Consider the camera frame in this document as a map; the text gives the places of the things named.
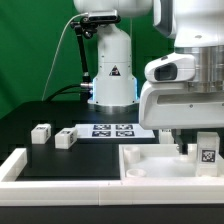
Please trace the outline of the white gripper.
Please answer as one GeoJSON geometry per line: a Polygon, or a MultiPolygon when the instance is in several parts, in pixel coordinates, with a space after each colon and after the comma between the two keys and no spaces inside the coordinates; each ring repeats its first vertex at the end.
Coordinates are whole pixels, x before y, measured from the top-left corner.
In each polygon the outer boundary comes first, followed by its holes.
{"type": "Polygon", "coordinates": [[[188,145],[179,129],[224,127],[224,92],[189,93],[184,83],[150,83],[142,87],[139,124],[144,129],[175,129],[173,138],[182,155],[188,145]]]}

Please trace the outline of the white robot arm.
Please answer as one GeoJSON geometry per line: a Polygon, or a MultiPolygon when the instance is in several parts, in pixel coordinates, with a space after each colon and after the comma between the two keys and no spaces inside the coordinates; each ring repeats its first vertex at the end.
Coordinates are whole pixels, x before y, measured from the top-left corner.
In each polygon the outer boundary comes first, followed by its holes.
{"type": "Polygon", "coordinates": [[[145,129],[224,128],[224,0],[73,0],[84,34],[98,33],[98,74],[91,103],[131,104],[136,80],[130,38],[121,17],[152,12],[154,27],[174,40],[174,52],[145,66],[139,123],[145,129]]]}

